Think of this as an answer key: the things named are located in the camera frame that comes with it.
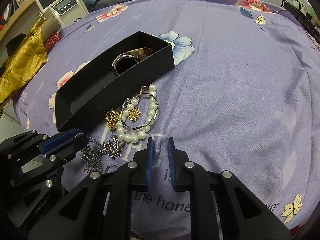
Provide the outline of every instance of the blue gripper pad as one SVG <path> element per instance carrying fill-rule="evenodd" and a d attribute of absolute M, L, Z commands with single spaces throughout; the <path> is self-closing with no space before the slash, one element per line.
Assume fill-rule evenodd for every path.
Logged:
<path fill-rule="evenodd" d="M 155 143 L 152 138 L 148 140 L 148 165 L 147 165 L 147 190 L 150 188 L 151 178 L 152 178 L 152 168 L 153 168 L 153 159 L 154 159 L 154 150 L 155 150 Z"/>
<path fill-rule="evenodd" d="M 44 142 L 43 146 L 40 149 L 40 152 L 42 155 L 47 154 L 47 152 L 51 151 L 55 147 L 67 142 L 68 140 L 74 138 L 77 134 L 82 133 L 80 129 L 71 129 L 65 132 L 57 133 L 56 135 L 53 135 Z"/>
<path fill-rule="evenodd" d="M 171 174 L 171 185 L 173 190 L 175 190 L 177 187 L 177 180 L 176 180 L 176 167 L 175 167 L 173 152 L 172 152 L 173 149 L 175 149 L 174 142 L 173 142 L 173 138 L 170 137 L 168 139 L 167 150 L 168 150 L 168 159 L 169 159 L 169 167 L 170 167 L 170 174 Z"/>

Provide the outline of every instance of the pendant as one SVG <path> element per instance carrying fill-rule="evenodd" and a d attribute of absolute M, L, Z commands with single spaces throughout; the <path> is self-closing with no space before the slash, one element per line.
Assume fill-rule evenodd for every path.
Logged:
<path fill-rule="evenodd" d="M 116 129 L 116 122 L 119 121 L 119 117 L 119 110 L 115 111 L 114 109 L 111 109 L 105 114 L 105 119 L 107 121 L 107 125 L 109 126 L 110 131 Z"/>
<path fill-rule="evenodd" d="M 108 154 L 112 160 L 122 155 L 122 146 L 124 142 L 120 141 L 117 136 L 111 135 L 111 140 L 101 145 L 101 152 L 103 155 Z"/>
<path fill-rule="evenodd" d="M 102 172 L 101 153 L 95 153 L 89 145 L 83 148 L 81 152 L 83 154 L 81 157 L 83 162 L 87 163 L 89 167 L 96 168 L 98 171 Z"/>

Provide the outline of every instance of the yellow flower print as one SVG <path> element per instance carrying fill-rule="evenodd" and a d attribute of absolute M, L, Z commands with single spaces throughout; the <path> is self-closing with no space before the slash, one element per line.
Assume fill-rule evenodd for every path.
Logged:
<path fill-rule="evenodd" d="M 29 130 L 29 128 L 30 128 L 30 119 L 27 120 L 27 127 L 26 127 L 26 129 Z"/>
<path fill-rule="evenodd" d="M 282 216 L 287 217 L 287 219 L 284 221 L 284 224 L 289 223 L 292 220 L 293 216 L 299 212 L 300 208 L 302 207 L 302 203 L 300 203 L 301 199 L 302 196 L 296 195 L 293 204 L 290 203 L 285 205 Z"/>

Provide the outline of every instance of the silver necklace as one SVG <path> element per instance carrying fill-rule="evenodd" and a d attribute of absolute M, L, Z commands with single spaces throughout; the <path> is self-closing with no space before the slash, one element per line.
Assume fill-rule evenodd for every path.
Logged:
<path fill-rule="evenodd" d="M 97 151 L 93 151 L 88 145 L 81 150 L 83 156 L 81 160 L 87 163 L 90 167 L 96 168 L 98 171 L 102 172 L 102 155 L 109 155 L 112 160 L 122 155 L 122 146 L 125 142 L 118 139 L 116 135 L 111 135 L 111 139 L 107 142 L 100 143 L 94 138 L 89 137 L 89 142 L 98 145 Z"/>

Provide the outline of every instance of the gold fabric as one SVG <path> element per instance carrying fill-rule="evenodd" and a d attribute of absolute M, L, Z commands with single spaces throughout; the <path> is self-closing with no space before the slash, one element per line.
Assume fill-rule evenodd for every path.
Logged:
<path fill-rule="evenodd" d="M 0 78 L 0 112 L 17 90 L 26 85 L 47 62 L 47 52 L 40 26 L 40 18 L 32 27 L 17 51 L 8 57 L 4 64 L 5 71 Z"/>

